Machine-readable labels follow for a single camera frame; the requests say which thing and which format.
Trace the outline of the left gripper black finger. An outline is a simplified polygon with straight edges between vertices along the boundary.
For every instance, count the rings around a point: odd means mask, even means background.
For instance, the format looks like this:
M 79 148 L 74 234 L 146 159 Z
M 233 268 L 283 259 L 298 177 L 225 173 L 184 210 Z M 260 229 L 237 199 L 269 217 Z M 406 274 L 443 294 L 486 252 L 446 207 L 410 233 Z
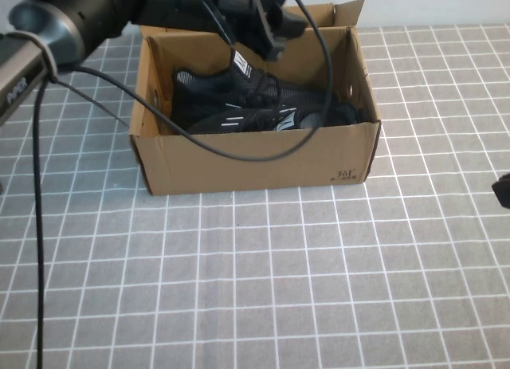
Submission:
M 308 26 L 308 21 L 301 16 L 287 11 L 283 7 L 277 8 L 277 37 L 300 37 Z
M 263 10 L 257 10 L 254 21 L 254 52 L 265 61 L 277 61 L 284 42 L 275 38 Z

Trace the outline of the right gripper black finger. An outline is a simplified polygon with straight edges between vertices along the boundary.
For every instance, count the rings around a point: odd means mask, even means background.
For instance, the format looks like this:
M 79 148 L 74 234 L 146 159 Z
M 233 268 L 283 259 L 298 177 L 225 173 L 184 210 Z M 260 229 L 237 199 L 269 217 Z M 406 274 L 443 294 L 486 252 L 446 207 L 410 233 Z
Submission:
M 510 174 L 501 176 L 493 183 L 492 190 L 502 207 L 510 209 Z

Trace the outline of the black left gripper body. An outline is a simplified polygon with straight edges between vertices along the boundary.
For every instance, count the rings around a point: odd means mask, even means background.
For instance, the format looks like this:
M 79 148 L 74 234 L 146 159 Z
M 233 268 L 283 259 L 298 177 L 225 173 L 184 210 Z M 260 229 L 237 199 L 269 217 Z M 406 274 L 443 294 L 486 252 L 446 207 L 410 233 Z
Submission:
M 131 23 L 165 29 L 217 33 L 240 40 L 250 26 L 263 25 L 265 14 L 286 0 L 139 0 Z

